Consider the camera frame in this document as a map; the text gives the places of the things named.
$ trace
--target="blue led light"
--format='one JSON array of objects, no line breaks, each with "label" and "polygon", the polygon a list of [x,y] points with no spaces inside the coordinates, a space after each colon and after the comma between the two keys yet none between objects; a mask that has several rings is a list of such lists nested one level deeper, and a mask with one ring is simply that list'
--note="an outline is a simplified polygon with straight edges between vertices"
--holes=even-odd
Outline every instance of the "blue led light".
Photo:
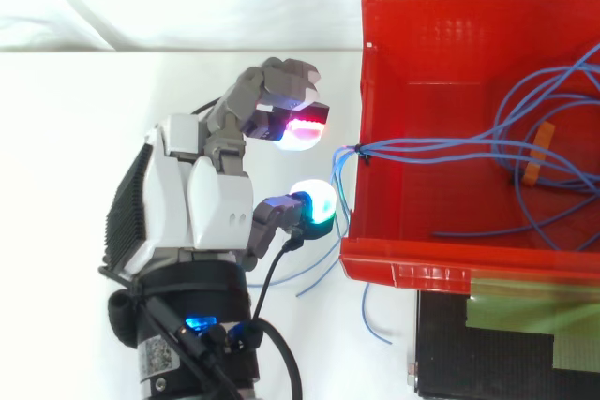
[{"label": "blue led light", "polygon": [[298,182],[290,191],[306,192],[312,200],[312,222],[322,224],[336,213],[338,197],[334,188],[323,180],[305,180]]},{"label": "blue led light", "polygon": [[191,317],[186,319],[186,324],[194,332],[203,332],[208,330],[213,325],[217,325],[217,318],[213,316],[206,316],[203,318]]}]

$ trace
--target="white table surface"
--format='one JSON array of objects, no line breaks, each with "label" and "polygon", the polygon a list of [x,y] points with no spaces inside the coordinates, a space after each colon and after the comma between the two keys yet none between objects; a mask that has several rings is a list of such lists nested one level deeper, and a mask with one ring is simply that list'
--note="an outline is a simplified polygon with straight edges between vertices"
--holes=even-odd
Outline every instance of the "white table surface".
[{"label": "white table surface", "polygon": [[[331,154],[358,141],[361,52],[274,52],[305,59],[322,73],[322,101],[331,106],[321,143],[283,153],[249,141],[245,169],[255,203],[307,178],[327,179]],[[3,276],[7,314],[0,321],[5,362],[2,397],[132,400],[140,398],[136,352],[114,338],[106,300],[116,285],[97,273],[104,221],[114,190],[143,143],[145,131],[172,112],[193,111],[221,95],[246,67],[272,53],[0,54],[2,104]],[[345,171],[353,198],[356,161]],[[260,283],[283,243],[248,274]],[[317,260],[332,235],[286,256],[275,278]],[[406,384],[413,355],[412,291],[374,286],[367,315],[391,339],[386,346],[361,320],[364,283],[338,266],[301,299],[294,294],[328,266],[269,289],[262,315],[290,344],[305,398],[417,398]],[[258,291],[252,291],[254,301]],[[290,398],[276,349],[259,350],[264,400]]]}]

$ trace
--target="screw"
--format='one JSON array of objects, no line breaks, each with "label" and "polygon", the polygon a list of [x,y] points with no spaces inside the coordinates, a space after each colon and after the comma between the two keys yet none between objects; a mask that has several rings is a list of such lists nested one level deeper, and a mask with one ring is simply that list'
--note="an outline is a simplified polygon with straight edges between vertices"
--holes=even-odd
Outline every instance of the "screw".
[{"label": "screw", "polygon": [[165,378],[159,378],[154,386],[157,388],[157,391],[162,393],[167,388],[167,380]]}]

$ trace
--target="black base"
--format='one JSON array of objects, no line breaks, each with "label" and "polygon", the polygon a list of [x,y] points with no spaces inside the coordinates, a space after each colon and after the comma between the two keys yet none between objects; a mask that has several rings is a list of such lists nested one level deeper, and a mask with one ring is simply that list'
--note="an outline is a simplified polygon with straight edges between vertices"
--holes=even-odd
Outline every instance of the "black base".
[{"label": "black base", "polygon": [[[186,283],[194,284],[194,290],[185,290]],[[177,292],[160,295],[173,311],[182,319],[188,317],[215,317],[218,323],[239,322],[250,319],[250,303],[246,275],[235,263],[219,260],[199,260],[187,263],[174,264],[147,274],[142,278],[144,289],[148,292],[153,289],[172,288],[174,286],[184,289]],[[183,363],[178,368],[175,363],[178,358],[173,356],[166,343],[159,338],[147,323],[144,314],[138,315],[137,322],[138,351],[141,356],[142,370],[141,381],[148,380],[145,386],[145,398],[171,400],[197,396],[207,393],[206,387],[201,386]],[[253,389],[255,379],[259,377],[256,352],[226,354],[220,363],[225,374],[233,381],[239,390]],[[150,375],[160,369],[169,369],[162,373]],[[164,384],[162,391],[157,390]],[[223,397],[231,396],[223,392]]]},{"label": "black base", "polygon": [[421,397],[600,399],[600,374],[552,369],[553,336],[467,328],[467,299],[419,294],[416,391]]}]

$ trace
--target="black cable tie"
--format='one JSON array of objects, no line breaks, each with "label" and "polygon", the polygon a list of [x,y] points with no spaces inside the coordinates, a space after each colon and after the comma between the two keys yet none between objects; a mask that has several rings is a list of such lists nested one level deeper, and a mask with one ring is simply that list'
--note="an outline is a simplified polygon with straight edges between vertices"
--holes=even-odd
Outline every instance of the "black cable tie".
[{"label": "black cable tie", "polygon": [[363,161],[365,161],[365,164],[368,166],[370,160],[371,160],[371,155],[367,155],[366,153],[363,152],[363,147],[364,144],[356,144],[354,146],[354,151],[358,154],[358,157],[360,159],[362,159]]}]

